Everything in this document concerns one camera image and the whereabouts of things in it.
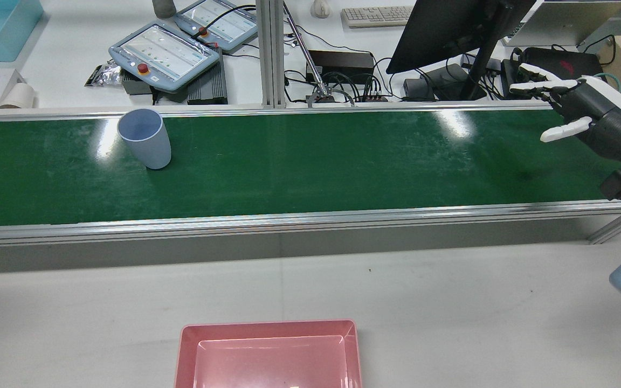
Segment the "right black-white robot hand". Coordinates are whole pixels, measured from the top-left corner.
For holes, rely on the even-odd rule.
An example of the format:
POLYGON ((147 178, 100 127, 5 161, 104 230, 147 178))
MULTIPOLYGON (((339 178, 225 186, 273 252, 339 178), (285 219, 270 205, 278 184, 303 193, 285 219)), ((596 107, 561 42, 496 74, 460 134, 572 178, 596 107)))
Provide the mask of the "right black-white robot hand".
POLYGON ((545 69, 522 63, 528 82, 511 84, 517 95, 531 95, 550 104, 564 124, 540 135, 542 142, 575 136, 597 155, 621 162, 621 93, 598 77, 560 79, 545 69))

